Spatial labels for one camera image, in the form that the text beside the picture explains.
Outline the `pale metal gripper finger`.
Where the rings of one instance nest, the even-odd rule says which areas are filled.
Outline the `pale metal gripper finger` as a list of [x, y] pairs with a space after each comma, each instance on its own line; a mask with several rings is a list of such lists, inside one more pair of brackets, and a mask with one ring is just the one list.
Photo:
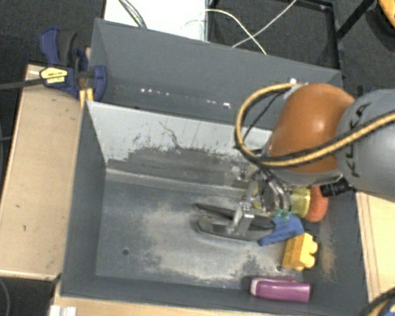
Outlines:
[[241, 202], [236, 208], [233, 215], [233, 233], [244, 234], [247, 225], [247, 216], [249, 212], [249, 204]]
[[243, 213], [240, 220], [239, 225], [239, 234], [240, 235], [247, 235], [247, 232], [250, 228], [252, 221], [254, 220], [255, 215], [252, 212]]

